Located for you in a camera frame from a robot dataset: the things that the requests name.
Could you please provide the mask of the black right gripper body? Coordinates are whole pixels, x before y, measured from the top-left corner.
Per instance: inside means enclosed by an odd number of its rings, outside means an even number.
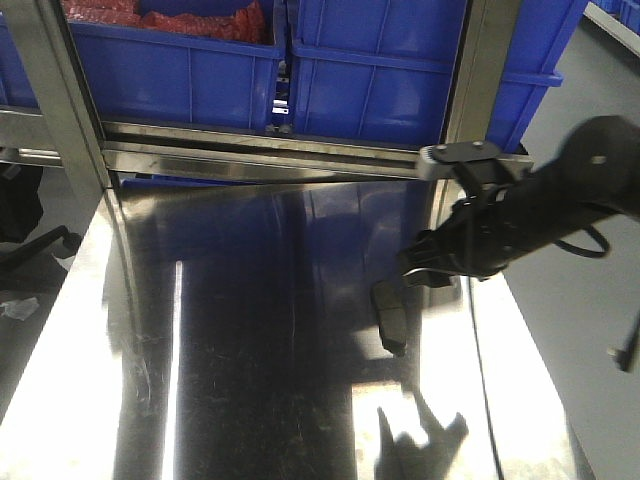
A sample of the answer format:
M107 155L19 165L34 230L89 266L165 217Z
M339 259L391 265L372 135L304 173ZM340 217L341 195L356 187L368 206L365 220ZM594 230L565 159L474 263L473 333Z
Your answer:
M484 161L453 164L465 197L444 223L421 231L398 254L407 285L440 288L454 276L485 279L565 236L562 189L553 177L539 170L517 179L498 161L485 163L498 171L492 187L479 177Z

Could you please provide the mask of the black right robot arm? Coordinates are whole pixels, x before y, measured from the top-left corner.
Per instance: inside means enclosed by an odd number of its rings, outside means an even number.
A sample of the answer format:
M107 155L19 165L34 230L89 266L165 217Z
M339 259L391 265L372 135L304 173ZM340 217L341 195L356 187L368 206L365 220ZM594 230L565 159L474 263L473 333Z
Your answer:
M466 196L435 230L421 231L398 255L407 285L440 288L454 276L491 277L515 260L554 244L585 258L610 251L595 223L639 216L639 128L620 116L580 124L556 159L487 189L480 159L452 164Z

